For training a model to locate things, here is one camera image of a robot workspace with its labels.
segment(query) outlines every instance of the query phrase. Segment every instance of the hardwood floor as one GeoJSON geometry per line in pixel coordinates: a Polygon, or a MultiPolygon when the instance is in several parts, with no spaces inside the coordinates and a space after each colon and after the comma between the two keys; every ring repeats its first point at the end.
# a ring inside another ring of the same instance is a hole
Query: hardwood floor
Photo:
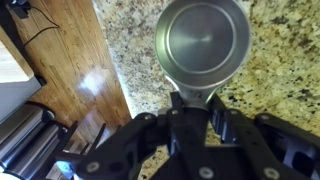
{"type": "MultiPolygon", "coordinates": [[[[107,134],[130,120],[129,111],[90,0],[30,0],[60,29],[43,32],[26,46],[30,65],[46,85],[32,100],[52,108],[57,120],[83,121],[81,137],[91,141],[103,122],[107,134]]],[[[52,26],[32,9],[14,19],[24,42],[52,26]]]]}

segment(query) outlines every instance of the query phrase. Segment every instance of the black cable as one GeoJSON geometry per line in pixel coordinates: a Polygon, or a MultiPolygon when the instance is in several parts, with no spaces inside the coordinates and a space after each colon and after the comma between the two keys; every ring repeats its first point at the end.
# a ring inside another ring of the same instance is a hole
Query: black cable
{"type": "Polygon", "coordinates": [[[50,20],[48,18],[48,16],[43,12],[41,11],[40,9],[36,8],[36,7],[33,7],[33,6],[17,6],[17,7],[12,7],[11,9],[9,10],[12,10],[12,9],[15,9],[15,8],[32,8],[32,9],[35,9],[37,11],[39,11],[51,24],[55,25],[55,26],[50,26],[50,27],[47,27],[47,28],[44,28],[42,30],[40,30],[37,34],[35,34],[34,36],[32,36],[32,38],[30,38],[27,42],[25,42],[23,44],[23,46],[25,47],[26,45],[28,45],[32,40],[34,40],[37,36],[39,36],[41,33],[43,33],[44,31],[46,30],[49,30],[49,29],[59,29],[60,26],[58,24],[56,24],[55,22],[53,22],[52,20],[50,20]]]}

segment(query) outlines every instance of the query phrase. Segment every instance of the wooden floor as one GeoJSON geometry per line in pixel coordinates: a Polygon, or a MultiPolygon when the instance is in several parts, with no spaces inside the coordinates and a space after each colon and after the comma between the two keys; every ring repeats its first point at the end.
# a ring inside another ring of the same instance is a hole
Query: wooden floor
{"type": "MultiPolygon", "coordinates": [[[[30,0],[60,29],[50,29],[26,46],[30,65],[47,81],[32,100],[52,108],[57,120],[83,121],[80,135],[107,123],[108,132],[129,119],[129,111],[90,0],[30,0]]],[[[28,19],[14,19],[24,42],[52,26],[36,10],[28,19]]]]}

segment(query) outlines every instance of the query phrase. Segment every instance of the granite countertop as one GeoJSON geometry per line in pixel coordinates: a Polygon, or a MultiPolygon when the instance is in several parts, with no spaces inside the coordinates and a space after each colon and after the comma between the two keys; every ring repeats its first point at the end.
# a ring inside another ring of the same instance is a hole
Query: granite countertop
{"type": "MultiPolygon", "coordinates": [[[[131,115],[168,107],[174,88],[156,61],[153,38],[171,1],[92,1],[131,115]]],[[[269,112],[320,136],[320,1],[239,3],[250,19],[252,46],[246,64],[218,95],[249,117],[269,112]]],[[[165,151],[159,148],[143,165],[139,179],[154,173],[165,151]]]]}

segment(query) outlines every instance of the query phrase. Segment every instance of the screw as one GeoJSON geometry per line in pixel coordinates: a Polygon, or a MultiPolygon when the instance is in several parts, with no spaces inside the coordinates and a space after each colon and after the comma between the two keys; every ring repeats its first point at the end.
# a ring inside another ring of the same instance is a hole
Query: screw
{"type": "Polygon", "coordinates": [[[87,165],[87,172],[92,173],[100,168],[100,164],[97,161],[91,162],[87,165]]]}
{"type": "Polygon", "coordinates": [[[152,119],[152,116],[151,116],[150,114],[148,114],[148,115],[146,115],[146,116],[144,117],[144,119],[145,119],[145,120],[152,119]]]}
{"type": "Polygon", "coordinates": [[[269,179],[272,179],[272,180],[280,179],[279,172],[273,168],[266,167],[264,168],[263,172],[264,172],[264,175],[266,175],[266,177],[269,179]]]}
{"type": "Polygon", "coordinates": [[[208,167],[202,167],[199,169],[200,177],[203,179],[211,179],[214,176],[213,171],[208,167]]]}
{"type": "Polygon", "coordinates": [[[269,119],[269,116],[267,116],[267,115],[262,115],[261,118],[262,118],[263,120],[268,120],[268,119],[269,119]]]}
{"type": "Polygon", "coordinates": [[[237,110],[231,110],[231,114],[238,114],[237,110]]]}
{"type": "Polygon", "coordinates": [[[172,110],[171,113],[172,113],[172,114],[178,114],[178,111],[177,111],[177,110],[172,110]]]}

